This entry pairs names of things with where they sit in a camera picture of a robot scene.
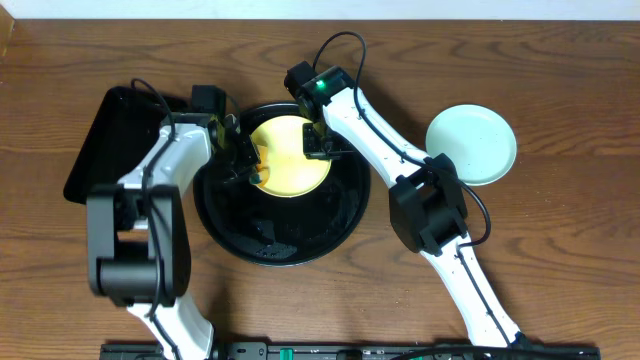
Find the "green and yellow sponge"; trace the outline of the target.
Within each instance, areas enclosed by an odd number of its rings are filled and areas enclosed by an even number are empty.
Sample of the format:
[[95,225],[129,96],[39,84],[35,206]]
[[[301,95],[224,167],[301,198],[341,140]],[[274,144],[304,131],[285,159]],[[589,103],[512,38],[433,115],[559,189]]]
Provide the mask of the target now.
[[252,171],[249,182],[252,185],[264,185],[269,178],[269,166],[268,166],[268,148],[262,145],[256,145],[256,151],[259,158],[258,163],[255,165]]

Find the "yellow plate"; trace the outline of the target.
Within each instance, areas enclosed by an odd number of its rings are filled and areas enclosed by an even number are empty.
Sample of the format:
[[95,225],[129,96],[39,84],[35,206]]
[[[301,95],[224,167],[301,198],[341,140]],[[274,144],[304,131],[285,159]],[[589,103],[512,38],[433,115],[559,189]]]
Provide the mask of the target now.
[[263,122],[251,134],[255,145],[268,148],[269,178],[254,185],[282,198],[305,195],[318,187],[331,168],[330,160],[307,159],[302,149],[302,126],[311,123],[300,116],[284,115]]

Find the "light blue plate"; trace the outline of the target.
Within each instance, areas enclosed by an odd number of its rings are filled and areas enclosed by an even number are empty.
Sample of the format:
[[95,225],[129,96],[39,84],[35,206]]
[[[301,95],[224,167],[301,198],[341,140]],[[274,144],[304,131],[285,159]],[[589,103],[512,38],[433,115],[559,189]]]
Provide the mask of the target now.
[[456,105],[430,123],[425,146],[431,157],[445,154],[459,178],[484,186],[504,177],[517,156],[515,133],[497,112],[474,104]]

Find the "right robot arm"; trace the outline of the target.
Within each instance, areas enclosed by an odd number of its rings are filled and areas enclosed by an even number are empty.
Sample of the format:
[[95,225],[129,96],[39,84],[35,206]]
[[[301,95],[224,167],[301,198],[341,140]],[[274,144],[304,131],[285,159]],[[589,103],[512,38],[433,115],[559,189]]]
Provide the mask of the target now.
[[400,135],[359,86],[334,66],[322,73],[306,61],[290,68],[284,86],[304,117],[348,142],[388,188],[390,222],[397,237],[435,269],[476,346],[523,344],[519,326],[502,307],[474,252],[464,197],[473,190],[445,155],[429,156]]

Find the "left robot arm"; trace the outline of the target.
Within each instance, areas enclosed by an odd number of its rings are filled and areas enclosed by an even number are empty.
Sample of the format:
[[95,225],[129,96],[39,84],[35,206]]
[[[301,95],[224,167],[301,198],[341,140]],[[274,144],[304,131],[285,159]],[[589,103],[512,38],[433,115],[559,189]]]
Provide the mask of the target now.
[[115,183],[88,192],[89,285],[143,321],[165,359],[211,359],[213,325],[188,292],[191,253],[182,197],[216,155],[224,169],[246,175],[259,161],[250,140],[226,112],[226,93],[195,85],[187,112],[164,111],[158,138]]

